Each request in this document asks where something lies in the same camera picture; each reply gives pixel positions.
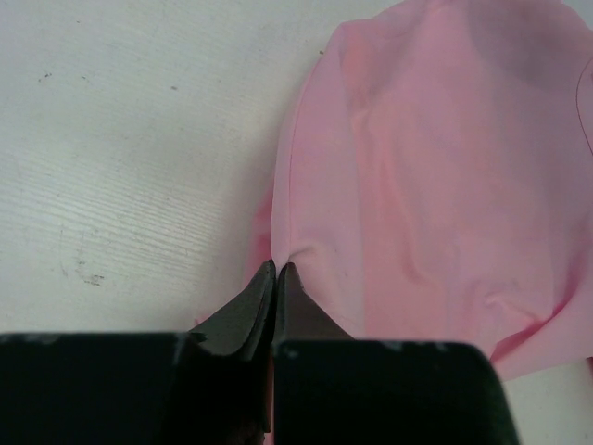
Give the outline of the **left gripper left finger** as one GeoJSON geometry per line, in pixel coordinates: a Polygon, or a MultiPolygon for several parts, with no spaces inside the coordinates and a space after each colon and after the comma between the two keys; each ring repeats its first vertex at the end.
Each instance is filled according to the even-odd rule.
{"type": "Polygon", "coordinates": [[[5,444],[260,444],[276,269],[182,332],[1,337],[5,444]]]}

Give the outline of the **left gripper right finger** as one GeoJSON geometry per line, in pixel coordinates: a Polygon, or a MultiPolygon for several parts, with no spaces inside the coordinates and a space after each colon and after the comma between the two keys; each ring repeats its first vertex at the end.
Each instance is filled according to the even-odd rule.
{"type": "Polygon", "coordinates": [[[453,342],[355,339],[303,289],[277,282],[273,440],[277,444],[515,444],[496,372],[453,342]]]}

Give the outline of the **pink t shirt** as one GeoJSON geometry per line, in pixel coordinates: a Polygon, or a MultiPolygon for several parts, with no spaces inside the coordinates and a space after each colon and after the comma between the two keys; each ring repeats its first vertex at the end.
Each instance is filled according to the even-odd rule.
{"type": "Polygon", "coordinates": [[[561,1],[337,27],[280,132],[246,276],[292,262],[350,335],[512,379],[592,354],[592,31],[561,1]]]}

